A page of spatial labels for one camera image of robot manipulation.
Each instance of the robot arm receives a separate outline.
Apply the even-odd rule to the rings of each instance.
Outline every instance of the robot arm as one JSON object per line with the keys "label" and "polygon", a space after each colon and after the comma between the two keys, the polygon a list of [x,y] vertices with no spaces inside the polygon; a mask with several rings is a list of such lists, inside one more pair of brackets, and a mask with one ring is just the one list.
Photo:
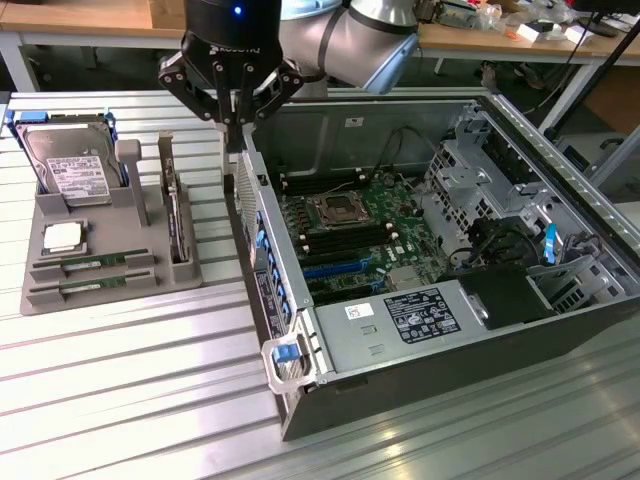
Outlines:
{"label": "robot arm", "polygon": [[[305,80],[322,84],[331,75],[374,93],[390,90],[418,43],[412,3],[186,0],[180,52],[161,63],[159,80],[199,118],[213,120],[237,153],[243,129],[271,116]],[[189,80],[187,67],[215,98]]]}

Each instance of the metal handle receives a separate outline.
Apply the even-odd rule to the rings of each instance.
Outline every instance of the metal handle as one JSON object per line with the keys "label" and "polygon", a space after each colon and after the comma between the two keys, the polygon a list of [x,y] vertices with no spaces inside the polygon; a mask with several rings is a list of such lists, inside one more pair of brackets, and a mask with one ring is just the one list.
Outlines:
{"label": "metal handle", "polygon": [[298,345],[298,349],[302,351],[300,345],[298,343],[298,336],[295,334],[285,335],[284,337],[276,338],[273,340],[267,340],[262,345],[262,360],[264,361],[264,367],[267,371],[267,382],[269,384],[269,388],[276,395],[282,395],[284,393],[295,392],[298,388],[309,385],[316,380],[315,372],[311,372],[308,375],[292,378],[289,380],[282,380],[278,376],[278,372],[276,371],[274,362],[273,362],[273,350],[278,345],[289,345],[295,343]]}

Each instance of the black cable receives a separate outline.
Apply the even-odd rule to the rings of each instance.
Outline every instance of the black cable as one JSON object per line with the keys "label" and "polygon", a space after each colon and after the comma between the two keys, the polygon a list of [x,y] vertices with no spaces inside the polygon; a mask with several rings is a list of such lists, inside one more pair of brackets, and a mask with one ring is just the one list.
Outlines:
{"label": "black cable", "polygon": [[[384,147],[382,147],[382,151],[380,152],[380,156],[378,157],[378,161],[376,162],[375,166],[373,167],[373,170],[371,170],[371,176],[373,177],[373,175],[380,170],[380,167],[382,166],[382,161],[384,160],[384,155],[387,152],[387,149],[389,148],[389,145],[391,144],[391,140],[393,140],[393,137],[395,137],[398,133],[401,132],[401,129],[403,127],[400,128],[396,128],[395,130],[392,130],[391,133],[389,134],[389,136],[387,137],[387,141],[384,144]],[[394,157],[397,157],[399,154],[400,150],[396,150],[396,154]]]}
{"label": "black cable", "polygon": [[538,265],[540,265],[541,263],[541,258],[540,258],[540,253],[538,252],[538,248],[535,246],[535,244],[531,241],[531,239],[529,237],[527,237],[524,233],[522,233],[520,230],[517,230],[515,228],[507,228],[506,229],[508,232],[511,232],[517,236],[519,236],[520,238],[522,238],[525,243],[527,244],[527,246],[531,249],[531,252],[535,255],[536,257],[536,262],[538,262]]}
{"label": "black cable", "polygon": [[571,55],[569,55],[569,58],[565,62],[564,64],[565,74],[560,80],[560,82],[558,82],[558,86],[549,94],[547,98],[545,98],[538,105],[536,105],[533,108],[530,108],[526,112],[523,112],[523,115],[530,115],[536,110],[539,110],[540,108],[544,107],[547,104],[547,102],[551,100],[553,96],[558,92],[558,90],[562,88],[562,85],[564,84],[564,82],[568,80],[569,74],[571,73],[571,60],[573,60],[573,57],[576,55],[576,52],[578,51],[578,48],[580,48],[580,45],[582,44],[582,41],[584,40],[584,37],[587,34],[587,30],[591,26],[591,22],[593,22],[593,18],[595,17],[595,15],[596,15],[595,12],[591,13],[591,16],[589,17],[589,22],[587,23],[587,26],[584,28],[582,35],[580,36],[580,40],[578,41],[578,43],[576,43],[576,48],[573,49],[573,52],[571,52]]}
{"label": "black cable", "polygon": [[418,51],[420,52],[420,63],[418,64],[418,71],[416,72],[416,80],[419,82],[420,74],[422,73],[422,61],[424,60],[424,52],[420,47],[418,47]]}
{"label": "black cable", "polygon": [[404,135],[402,134],[402,132],[404,131],[408,131],[415,134],[420,140],[424,141],[425,145],[430,150],[433,150],[434,154],[437,153],[431,141],[420,130],[418,130],[415,127],[412,127],[411,125],[403,125],[402,127],[398,127],[392,130],[389,136],[387,137],[387,141],[385,142],[384,147],[382,147],[382,151],[380,152],[380,157],[378,158],[378,161],[376,162],[375,166],[373,167],[373,170],[371,171],[372,176],[380,169],[380,167],[382,167],[382,163],[384,161],[385,154],[389,149],[389,145],[391,144],[391,140],[393,140],[393,137],[400,134],[400,141],[398,142],[398,148],[396,149],[396,152],[393,154],[393,156],[388,162],[389,165],[393,165],[393,162],[395,161],[395,159],[398,157],[398,155],[400,155],[402,146],[404,144]]}
{"label": "black cable", "polygon": [[640,33],[640,22],[636,22],[631,28],[629,33],[625,35],[618,46],[613,50],[611,55],[605,60],[605,62],[596,70],[596,73],[589,79],[585,87],[580,90],[578,96],[573,100],[569,108],[558,119],[556,124],[552,128],[548,128],[544,132],[547,138],[555,137],[562,127],[567,123],[567,120],[575,113],[576,109],[585,101],[585,99],[591,94],[593,89],[600,83],[604,76],[609,72],[611,67],[615,65],[618,59],[622,56],[629,45],[636,39]]}
{"label": "black cable", "polygon": [[462,247],[459,248],[457,250],[454,250],[453,252],[451,252],[451,255],[449,255],[449,259],[448,259],[448,263],[450,266],[454,266],[453,263],[451,263],[451,260],[453,259],[453,256],[457,253],[462,253],[462,252],[469,252],[471,254],[473,254],[476,251],[475,248],[471,248],[471,247]]}

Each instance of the cpu socket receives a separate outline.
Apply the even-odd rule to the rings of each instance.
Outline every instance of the cpu socket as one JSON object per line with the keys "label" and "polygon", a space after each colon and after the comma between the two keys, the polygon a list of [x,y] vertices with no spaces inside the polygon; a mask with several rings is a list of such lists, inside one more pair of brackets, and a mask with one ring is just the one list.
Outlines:
{"label": "cpu socket", "polygon": [[356,192],[326,193],[311,200],[318,209],[325,227],[340,227],[370,220],[360,196]]}

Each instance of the gray parts holder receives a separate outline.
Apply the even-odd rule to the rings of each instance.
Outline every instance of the gray parts holder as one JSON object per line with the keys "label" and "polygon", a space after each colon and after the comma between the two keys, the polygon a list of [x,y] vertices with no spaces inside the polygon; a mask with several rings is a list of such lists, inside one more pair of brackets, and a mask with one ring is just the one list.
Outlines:
{"label": "gray parts holder", "polygon": [[[187,261],[174,263],[161,187],[140,184],[140,143],[118,141],[116,156],[127,167],[129,186],[111,188],[110,205],[69,208],[61,194],[36,194],[20,304],[23,315],[176,292],[202,284],[187,188],[183,187],[180,202]],[[77,249],[46,252],[45,228],[61,223],[82,225]]]}

